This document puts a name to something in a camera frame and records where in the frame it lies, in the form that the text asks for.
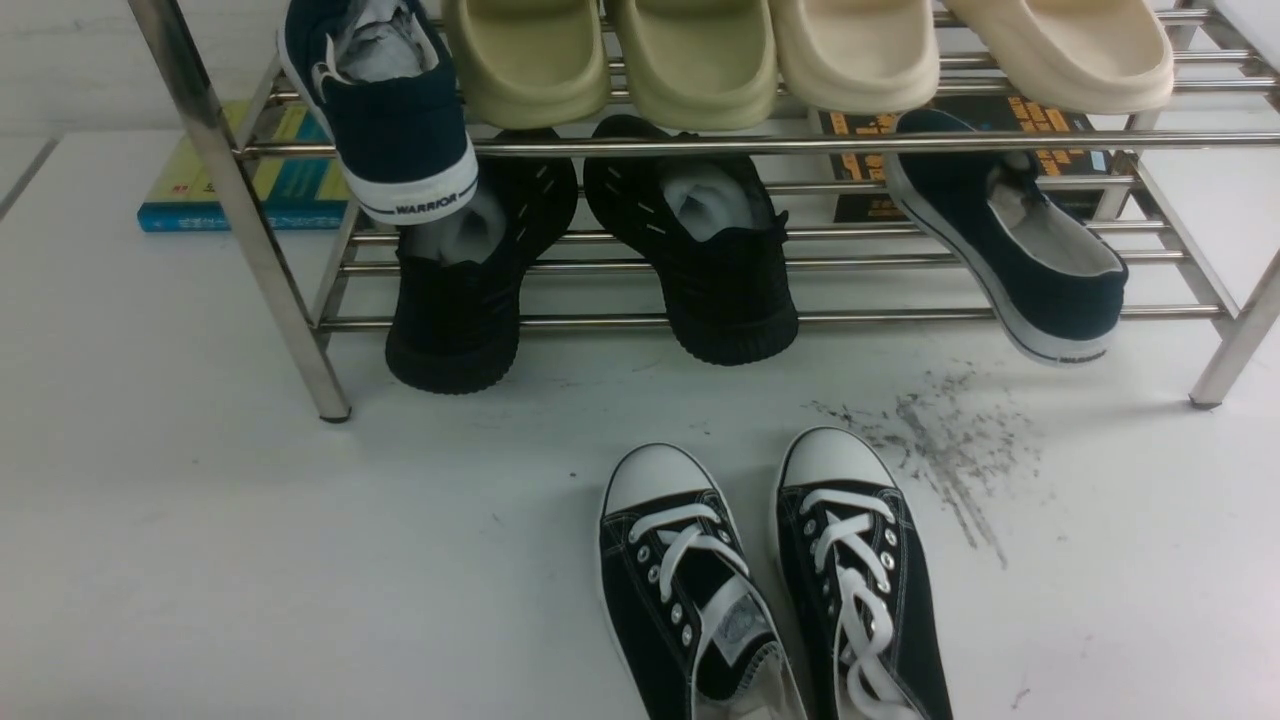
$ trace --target cream slide sandal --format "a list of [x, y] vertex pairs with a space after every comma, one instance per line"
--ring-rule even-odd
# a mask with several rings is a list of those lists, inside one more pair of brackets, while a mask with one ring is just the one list
[[1038, 102], [1123, 115], [1174, 91], [1174, 50], [1144, 0], [943, 1]]
[[773, 0], [782, 77], [823, 110], [901, 113], [938, 90], [931, 0]]
[[773, 110], [768, 0], [605, 0], [641, 115], [692, 131], [744, 129]]
[[445, 0], [444, 26], [467, 110], [489, 124], [552, 127], [609, 101], [593, 0]]

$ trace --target shoe rack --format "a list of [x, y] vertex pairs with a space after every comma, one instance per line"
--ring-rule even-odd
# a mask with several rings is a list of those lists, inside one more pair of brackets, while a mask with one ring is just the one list
[[[259, 199], [253, 193], [246, 163], [268, 156], [330, 156], [332, 145], [264, 142], [252, 137], [257, 113], [271, 104], [298, 99], [288, 81], [271, 67], [253, 99], [255, 111], [239, 128], [232, 128], [219, 113], [219, 102], [210, 85], [204, 61], [187, 28], [178, 0], [129, 0], [138, 27], [146, 37], [160, 74], [183, 119], [210, 177], [218, 187], [223, 208], [230, 222], [244, 259], [262, 291], [268, 309], [275, 319], [285, 345], [297, 364], [323, 420], [342, 423], [351, 416], [351, 404], [328, 357], [328, 342], [334, 333], [384, 332], [390, 327], [387, 316], [352, 316], [342, 313], [343, 297], [351, 279], [371, 275], [396, 275], [394, 261], [362, 259], [362, 250], [390, 246], [397, 236], [389, 229], [372, 227], [362, 219], [357, 205], [351, 204], [333, 246], [319, 297], [307, 304], [298, 291], [293, 273], [268, 225]], [[1238, 31], [1215, 0], [1178, 0], [1175, 8], [1158, 13], [1176, 53], [1176, 63], [1239, 68], [1244, 77], [1230, 73], [1222, 79], [1179, 78], [1175, 94], [1247, 92], [1266, 96], [1280, 111], [1280, 76], [1258, 50]], [[960, 27], [946, 12], [934, 14], [940, 28]], [[1197, 28], [1219, 46], [1217, 50], [1188, 50]], [[608, 23], [604, 31], [611, 32]], [[622, 60], [611, 59], [611, 72], [621, 74]], [[943, 70], [995, 69], [987, 54], [951, 54], [942, 58]], [[942, 79], [940, 94], [1006, 95], [1011, 86], [1002, 77]], [[785, 87], [780, 95], [787, 95]], [[626, 104], [625, 87], [616, 88], [612, 101]], [[1047, 188], [1102, 190], [1103, 200], [1092, 227], [1103, 233], [1147, 233], [1160, 238], [1162, 250], [1130, 251], [1129, 264], [1174, 265], [1180, 270], [1196, 299], [1184, 305], [1134, 305], [1124, 309], [1126, 320], [1206, 320], [1213, 323], [1221, 341], [1199, 380], [1190, 391], [1192, 405], [1201, 409], [1222, 402], [1245, 364], [1261, 345], [1267, 331], [1280, 316], [1280, 254], [1270, 263], [1257, 287], [1238, 304], [1217, 278], [1196, 241], [1178, 219], [1169, 201], [1152, 182], [1140, 154], [1146, 149], [1204, 147], [1280, 147], [1276, 131], [1156, 131], [1160, 111], [1130, 115], [1123, 131], [1075, 132], [1034, 136], [1009, 132], [951, 135], [913, 135], [910, 137], [701, 137], [695, 142], [591, 141], [562, 140], [558, 142], [494, 142], [476, 141], [479, 154], [526, 156], [588, 155], [676, 155], [698, 152], [749, 152], [753, 155], [829, 155], [841, 152], [913, 152], [974, 150], [1039, 150], [1089, 149], [1112, 152], [1114, 170], [1102, 178], [1043, 178]], [[812, 182], [774, 183], [771, 192], [783, 195], [870, 193], [882, 190], [879, 182]], [[1121, 209], [1134, 202], [1146, 215], [1140, 220], [1121, 220]], [[849, 251], [841, 256], [804, 258], [791, 250], [788, 268], [804, 270], [884, 270], [928, 269], [955, 265], [941, 247], [937, 252], [899, 255], [859, 255], [858, 242], [867, 238], [920, 237], [910, 223], [868, 223], [824, 227], [795, 227], [794, 240], [844, 242]], [[561, 247], [612, 242], [603, 232], [571, 232]], [[538, 263], [531, 273], [618, 273], [643, 272], [635, 260], [548, 260]], [[872, 325], [904, 322], [969, 322], [992, 320], [989, 307], [936, 307], [901, 310], [801, 310], [805, 325]], [[654, 328], [666, 324], [658, 314], [573, 314], [530, 315], [522, 318], [529, 329], [622, 329]]]

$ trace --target canvas sneaker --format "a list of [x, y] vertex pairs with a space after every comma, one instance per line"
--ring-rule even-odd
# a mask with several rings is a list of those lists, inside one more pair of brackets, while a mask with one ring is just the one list
[[[500, 140], [553, 140], [508, 131]], [[568, 159], [485, 158], [474, 197], [457, 213], [401, 229], [399, 301], [387, 365], [404, 384], [477, 392], [511, 369], [520, 343], [525, 270], [568, 229], [577, 176]]]
[[411, 225], [466, 205], [475, 150], [453, 61], [420, 0], [292, 0], [278, 42], [372, 219]]
[[772, 520], [818, 717], [950, 720], [924, 548], [876, 451], [837, 428], [803, 433]]
[[[630, 115], [605, 118], [594, 136], [671, 140]], [[742, 365], [795, 341], [787, 215], [749, 156], [588, 158], [582, 186], [595, 219], [658, 273], [671, 329], [694, 357]]]
[[622, 459], [604, 492], [600, 597], [653, 720], [803, 720], [791, 664], [733, 515], [671, 445]]
[[[974, 132], [941, 110], [911, 110], [893, 132]], [[884, 156], [893, 202], [964, 263], [1020, 352], [1047, 365], [1097, 360], [1111, 346], [1129, 269], [1036, 184], [1032, 152]]]

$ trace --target white wall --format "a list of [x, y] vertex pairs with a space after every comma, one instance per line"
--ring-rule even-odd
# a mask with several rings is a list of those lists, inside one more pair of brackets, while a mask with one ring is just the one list
[[[1276, 0], [1230, 1], [1251, 17], [1270, 15], [1268, 35], [1280, 36]], [[224, 99], [257, 83], [285, 3], [182, 0]], [[0, 0], [0, 135], [177, 126], [124, 0]]]

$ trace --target book cover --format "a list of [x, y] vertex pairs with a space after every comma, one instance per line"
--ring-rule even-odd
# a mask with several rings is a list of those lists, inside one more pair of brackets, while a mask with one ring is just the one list
[[[961, 95], [937, 97], [929, 108], [950, 113], [979, 131], [1021, 132], [1088, 132], [1093, 129], [1083, 113], [1070, 113], [1046, 108], [1020, 95]], [[823, 135], [868, 136], [886, 135], [897, 115], [850, 115], [818, 110], [814, 124]], [[1110, 173], [1110, 155], [1089, 150], [1039, 150], [1036, 156], [1046, 176], [1106, 176]], [[884, 167], [881, 155], [846, 152], [829, 158], [831, 170], [837, 181], [883, 181]], [[1055, 191], [1052, 195], [1066, 208], [1088, 218], [1102, 200], [1101, 190]], [[887, 193], [842, 195], [836, 204], [837, 223], [874, 223], [905, 220]]]
[[[228, 123], [238, 127], [248, 102], [223, 108]], [[324, 141], [324, 129], [305, 105], [270, 108], [257, 123], [260, 136], [280, 142]], [[262, 209], [276, 229], [334, 229], [351, 200], [342, 169], [328, 158], [268, 158], [251, 164], [250, 177]], [[138, 209], [143, 232], [227, 231], [227, 215], [191, 138], [178, 142], [169, 161]]]

